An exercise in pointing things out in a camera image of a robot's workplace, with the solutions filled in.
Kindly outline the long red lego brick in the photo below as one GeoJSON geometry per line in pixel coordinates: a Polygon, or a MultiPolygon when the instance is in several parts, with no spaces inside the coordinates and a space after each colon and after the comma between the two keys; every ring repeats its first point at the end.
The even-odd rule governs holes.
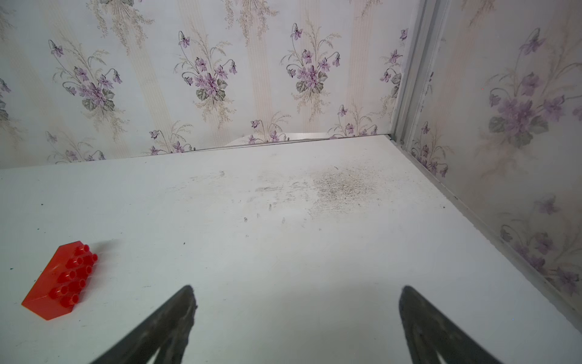
{"type": "Polygon", "coordinates": [[[46,321],[68,315],[80,302],[98,260],[80,241],[61,245],[21,305],[46,321]]]}

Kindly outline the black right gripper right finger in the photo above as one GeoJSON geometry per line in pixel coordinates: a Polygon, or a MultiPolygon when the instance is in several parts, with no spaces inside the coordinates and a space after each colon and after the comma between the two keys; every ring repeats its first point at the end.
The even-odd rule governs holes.
{"type": "Polygon", "coordinates": [[[413,363],[499,362],[415,288],[403,288],[399,311],[413,363]]]}

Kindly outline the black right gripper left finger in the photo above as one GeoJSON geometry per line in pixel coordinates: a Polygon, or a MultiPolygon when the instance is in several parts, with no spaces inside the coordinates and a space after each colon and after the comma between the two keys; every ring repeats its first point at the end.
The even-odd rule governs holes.
{"type": "Polygon", "coordinates": [[[94,363],[181,363],[195,323],[194,289],[186,285],[94,363]]]}

